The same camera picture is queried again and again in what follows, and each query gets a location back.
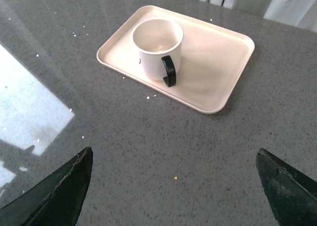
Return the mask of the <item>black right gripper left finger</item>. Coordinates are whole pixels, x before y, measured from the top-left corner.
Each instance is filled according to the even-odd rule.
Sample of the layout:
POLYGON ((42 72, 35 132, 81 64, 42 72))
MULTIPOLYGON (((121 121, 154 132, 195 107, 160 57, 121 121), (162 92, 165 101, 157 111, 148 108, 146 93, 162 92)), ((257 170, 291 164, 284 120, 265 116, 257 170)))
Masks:
POLYGON ((93 151, 83 149, 0 210, 2 226, 74 226, 89 188, 93 151))

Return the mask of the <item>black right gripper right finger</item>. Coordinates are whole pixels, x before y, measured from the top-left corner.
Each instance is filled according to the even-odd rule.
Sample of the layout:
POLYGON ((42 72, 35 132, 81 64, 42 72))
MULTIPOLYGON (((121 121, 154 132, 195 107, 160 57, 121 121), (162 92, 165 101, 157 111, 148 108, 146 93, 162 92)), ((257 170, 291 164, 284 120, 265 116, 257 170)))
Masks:
POLYGON ((274 218, 281 226, 317 224, 317 182, 264 148, 256 166, 274 218))

